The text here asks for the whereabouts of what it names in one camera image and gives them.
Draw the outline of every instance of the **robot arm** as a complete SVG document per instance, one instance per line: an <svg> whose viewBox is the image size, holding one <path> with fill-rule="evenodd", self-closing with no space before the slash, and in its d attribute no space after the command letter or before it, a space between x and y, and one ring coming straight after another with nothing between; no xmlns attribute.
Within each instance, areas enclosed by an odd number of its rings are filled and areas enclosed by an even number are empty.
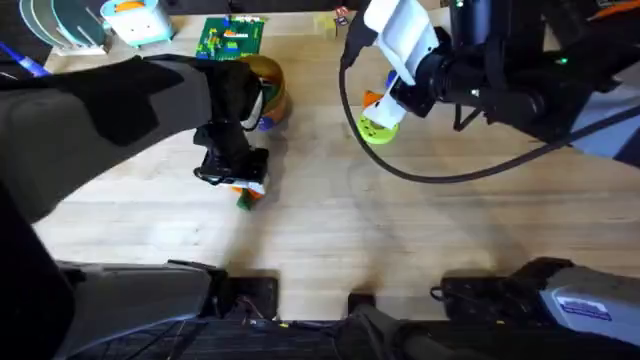
<svg viewBox="0 0 640 360"><path fill-rule="evenodd" d="M0 178L35 222L102 172L196 128L209 169L242 173L255 151L240 121L256 108L259 116L261 104L261 83L248 65L172 55L7 82L0 85ZM207 180L200 169L196 175Z"/></svg>
<svg viewBox="0 0 640 360"><path fill-rule="evenodd" d="M351 25L340 72L345 113L365 152L393 174L424 183L486 177L567 145L640 167L640 9L568 26L580 14L566 3L573 2L459 0L450 8L449 35L433 28L415 0L372 0ZM560 35L559 51L543 51L543 14ZM398 73L385 96L364 110L381 126L395 126L406 112L426 117L442 102L455 105L457 131L484 114L489 124L510 125L548 145L457 176L412 175L387 164L353 126L344 91L346 70L373 44ZM462 120L461 106L475 110Z"/></svg>

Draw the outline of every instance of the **orange object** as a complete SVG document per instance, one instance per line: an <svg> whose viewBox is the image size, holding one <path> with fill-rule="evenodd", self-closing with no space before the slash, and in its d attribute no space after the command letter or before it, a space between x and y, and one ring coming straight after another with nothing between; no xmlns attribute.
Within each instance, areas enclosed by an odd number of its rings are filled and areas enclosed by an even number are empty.
<svg viewBox="0 0 640 360"><path fill-rule="evenodd" d="M364 105L364 107L367 107L371 104L373 104L374 102L382 99L384 95L382 94L376 94L372 91L367 91L364 93L364 100L362 100L362 104Z"/></svg>
<svg viewBox="0 0 640 360"><path fill-rule="evenodd" d="M606 9L600 10L592 19L600 19L609 15L633 10L640 7L640 0L629 1L618 5L609 6Z"/></svg>
<svg viewBox="0 0 640 360"><path fill-rule="evenodd" d="M116 12L139 9L144 7L144 2L142 1L127 1L116 5Z"/></svg>
<svg viewBox="0 0 640 360"><path fill-rule="evenodd" d="M242 192L245 190L245 188L241 188L241 187L237 187L237 186L232 186L231 190L237 192L238 194L242 194ZM262 198L264 195L257 193L251 189L246 189L247 191L249 191L249 195L251 195L251 199L252 200L258 200L260 198Z"/></svg>

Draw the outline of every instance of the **wire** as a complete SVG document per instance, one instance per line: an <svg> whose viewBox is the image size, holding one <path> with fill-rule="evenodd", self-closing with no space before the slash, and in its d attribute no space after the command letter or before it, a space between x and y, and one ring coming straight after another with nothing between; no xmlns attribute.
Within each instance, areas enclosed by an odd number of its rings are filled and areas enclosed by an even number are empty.
<svg viewBox="0 0 640 360"><path fill-rule="evenodd" d="M369 322L369 320L365 316L359 315L359 314L357 314L354 317L360 321L360 323L364 326L365 330L367 331L367 334L369 335L369 343L371 344L373 351L376 353L376 357L378 358L378 360L385 360L384 350L383 350L384 345L378 338L378 335L376 335L375 330L371 326L371 323Z"/></svg>
<svg viewBox="0 0 640 360"><path fill-rule="evenodd" d="M342 357L342 354L340 354L340 349L338 348L338 344L336 343L336 338L335 337L330 337L331 338L331 346L333 347L333 352L336 354L336 358L338 358L338 360L344 360L344 358Z"/></svg>
<svg viewBox="0 0 640 360"><path fill-rule="evenodd" d="M244 127L244 125L242 125L242 123L240 123L240 126L242 126L242 130L244 130L245 132L252 132L255 129L258 128L258 125L260 125L260 121L262 121L262 114L264 113L264 109L267 107L267 97L264 94L264 89L262 89L262 91L260 91L260 94L262 95L262 101L260 104L260 113L258 114L258 117L256 119L256 122L251 125L250 127Z"/></svg>
<svg viewBox="0 0 640 360"><path fill-rule="evenodd" d="M378 164L380 167L382 167L383 169L387 170L388 172L392 173L393 175L396 175L402 179L405 180L409 180L409 181L413 181L413 182L419 182L419 183L425 183L425 184L455 184L455 183L461 183L461 182L466 182L466 181L472 181L472 180L477 180L477 179L481 179L481 178L485 178L491 175L496 175L499 174L501 172L513 169L515 167L518 167L522 164L525 164L529 161L535 160L545 154L548 154L552 151L558 150L562 147L565 147L567 145L570 145L572 142L578 140L578 139L582 139L584 137L587 137L595 132L598 132L602 129L611 127L613 125L619 124L623 121L626 121L628 119L631 119L635 116L640 115L640 106L635 106L631 109L619 112L615 115L609 116L605 119L602 119L598 122L595 122L593 124L590 124L588 126L585 126L584 128L577 130L567 136L565 136L564 138L555 141L553 143L544 145L540 148L537 148L535 150L532 150L528 153L525 153L523 155L520 155L516 158L513 158L509 161L506 161L504 163L486 168L486 169L482 169L482 170L478 170L478 171L474 171L474 172L470 172L470 173L466 173L466 174L461 174L461 175L452 175L452 176L422 176L422 175L415 175L415 174L409 174L406 173L392 165L390 165L389 163L387 163L386 161L384 161L382 158L380 158L374 151L373 149L371 149L371 147L367 144L367 142L362 138L362 136L360 135L360 132L358 131L358 127L356 125L356 121L353 119L353 114L351 113L351 107L349 106L349 99L347 98L347 90L346 90L346 71L347 71L347 64L345 64L344 62L340 63L340 71L338 73L338 81L339 81L339 88L340 88L340 99L342 101L342 106L344 108L344 113L347 116L347 121L349 123L349 127L351 128L351 131L353 132L354 137L356 138L356 140L358 141L358 143L360 144L360 146L362 147L362 149L364 150L364 152L371 158L371 160L373 160L376 164Z"/></svg>
<svg viewBox="0 0 640 360"><path fill-rule="evenodd" d="M106 359L106 358L107 358L107 354L109 353L109 350L111 349L111 343L112 343L112 342L113 342L113 340L112 340L112 341L109 341L109 342L107 343L107 345L105 345L105 347L104 347L104 351L102 352L102 356L100 357L100 360L104 360L104 359Z"/></svg>
<svg viewBox="0 0 640 360"><path fill-rule="evenodd" d="M145 344L143 347L141 347L140 349L136 350L133 354L127 356L124 360L132 360L135 359L138 355L142 354L145 350L147 350L148 348L150 348L151 346L153 346L155 343L157 343L158 341L162 340L163 337L165 337L165 335L167 335L171 330L173 330L174 327L176 327L176 325L178 324L178 322L174 322L173 324L171 324L169 327L167 327L163 332L161 332L160 334L158 334L156 337L154 337L153 339L151 339L151 341L149 341L147 344Z"/></svg>

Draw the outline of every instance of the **wooden tabletop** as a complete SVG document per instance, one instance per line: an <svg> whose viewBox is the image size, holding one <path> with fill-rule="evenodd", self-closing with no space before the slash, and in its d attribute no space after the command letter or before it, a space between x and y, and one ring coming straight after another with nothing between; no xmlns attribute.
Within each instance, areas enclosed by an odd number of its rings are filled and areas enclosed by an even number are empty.
<svg viewBox="0 0 640 360"><path fill-rule="evenodd" d="M325 40L314 14L269 14L261 53L277 60L293 100L288 122L251 141L271 151L268 196L250 213L236 194L196 179L204 149L178 134L113 168L64 201L36 228L58 259L223 266L280 278L285 319L336 319L354 288L372 289L396 317L442 318L429 288L457 269L513 271L537 256L640 275L640 171L563 149L488 179L421 185L373 164L346 124L337 85L343 43ZM445 23L446 9L430 12ZM174 17L172 44L142 53L193 55L204 16ZM55 72L119 61L52 55ZM382 91L389 65L366 49L348 72L359 112ZM409 116L376 150L410 172L450 175L505 161L541 144L503 125L452 130L453 108Z"/></svg>

